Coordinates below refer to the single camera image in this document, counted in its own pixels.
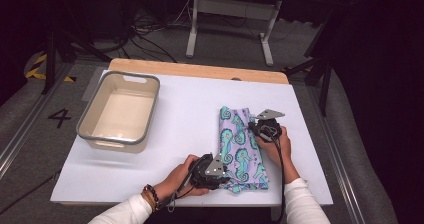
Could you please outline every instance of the fabric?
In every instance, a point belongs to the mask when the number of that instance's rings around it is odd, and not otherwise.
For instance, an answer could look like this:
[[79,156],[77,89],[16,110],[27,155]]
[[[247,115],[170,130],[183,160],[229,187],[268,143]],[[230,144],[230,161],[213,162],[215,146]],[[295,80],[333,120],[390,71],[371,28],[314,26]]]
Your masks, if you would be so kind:
[[262,162],[255,135],[248,128],[249,121],[255,121],[248,108],[220,110],[220,152],[222,163],[227,166],[227,184],[220,188],[233,193],[243,190],[267,190],[268,176]]
[[140,194],[136,194],[96,216],[89,224],[139,224],[144,223],[150,214],[152,208],[149,203]]
[[330,223],[321,206],[302,178],[285,185],[287,223],[289,224],[327,224]]
[[[285,185],[286,213],[288,224],[327,224],[327,216],[308,189],[308,183],[301,178]],[[102,214],[90,224],[139,224],[144,223],[152,213],[150,205],[140,194],[130,197]]]

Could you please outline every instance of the white desk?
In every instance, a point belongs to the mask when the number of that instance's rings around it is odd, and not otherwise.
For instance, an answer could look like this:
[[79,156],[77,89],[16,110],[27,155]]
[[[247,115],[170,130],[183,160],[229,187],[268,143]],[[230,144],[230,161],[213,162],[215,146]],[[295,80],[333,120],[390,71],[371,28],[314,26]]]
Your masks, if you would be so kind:
[[[118,63],[123,64],[122,70],[129,70],[137,64],[158,65],[156,62],[114,60],[112,69],[120,69]],[[170,69],[178,65],[169,64]],[[231,72],[237,69],[222,70]],[[145,184],[162,181],[190,153],[198,156],[210,152],[217,154],[219,109],[226,105],[230,108],[248,107],[253,114],[266,108],[284,112],[286,116],[277,120],[288,128],[293,161],[300,175],[309,180],[310,189],[320,204],[333,203],[291,85],[156,76],[161,81],[161,88],[145,150],[131,154],[92,149],[83,139],[76,137],[51,201],[64,204],[118,203],[139,193]],[[202,197],[177,200],[176,205],[278,206],[281,203],[280,172],[267,156],[264,156],[264,165],[270,179],[267,191],[246,191],[235,195],[228,190],[215,190]]]

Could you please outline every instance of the beaded bracelet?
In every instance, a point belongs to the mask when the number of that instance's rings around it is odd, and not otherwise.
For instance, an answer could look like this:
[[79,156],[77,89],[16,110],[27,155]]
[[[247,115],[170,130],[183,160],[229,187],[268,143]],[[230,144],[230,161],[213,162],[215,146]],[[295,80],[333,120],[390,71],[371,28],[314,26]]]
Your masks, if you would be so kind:
[[149,185],[149,184],[147,184],[145,187],[144,187],[144,189],[143,189],[143,191],[149,191],[149,192],[151,192],[152,193],[152,195],[153,195],[153,199],[154,199],[154,201],[155,201],[155,210],[156,211],[158,211],[159,210],[159,206],[160,206],[160,203],[159,203],[159,198],[158,198],[158,195],[156,194],[156,191],[155,191],[155,188],[153,188],[151,185]]
[[141,196],[144,198],[144,200],[147,201],[147,203],[149,203],[150,208],[152,208],[152,212],[155,212],[155,202],[150,197],[148,191],[143,190],[143,192],[141,193]]

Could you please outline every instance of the folded cloth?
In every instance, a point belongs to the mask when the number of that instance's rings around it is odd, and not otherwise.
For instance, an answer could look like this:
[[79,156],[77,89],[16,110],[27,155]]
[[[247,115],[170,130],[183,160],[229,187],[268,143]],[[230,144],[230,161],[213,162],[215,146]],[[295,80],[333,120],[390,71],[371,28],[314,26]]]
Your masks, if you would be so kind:
[[268,189],[268,176],[255,135],[248,128],[249,121],[255,121],[255,118],[248,108],[221,108],[219,148],[222,163],[227,166],[225,176],[231,179],[227,184],[221,184],[220,188],[234,193]]

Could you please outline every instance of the dark background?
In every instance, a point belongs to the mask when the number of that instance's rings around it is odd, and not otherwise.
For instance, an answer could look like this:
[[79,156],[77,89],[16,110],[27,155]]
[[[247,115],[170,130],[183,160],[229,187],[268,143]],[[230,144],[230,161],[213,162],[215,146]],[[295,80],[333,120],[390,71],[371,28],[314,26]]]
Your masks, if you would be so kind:
[[[88,42],[115,40],[125,38],[137,7],[165,23],[187,0],[46,1],[59,5],[40,14],[39,0],[1,0],[0,105],[25,84],[26,61],[43,48],[53,24]],[[369,159],[400,223],[421,220],[424,208],[423,10],[423,0],[363,0],[331,12],[329,27],[311,47],[312,57],[331,50]],[[319,25],[328,14],[327,5],[283,0],[280,16]],[[337,48],[329,46],[334,43]]]

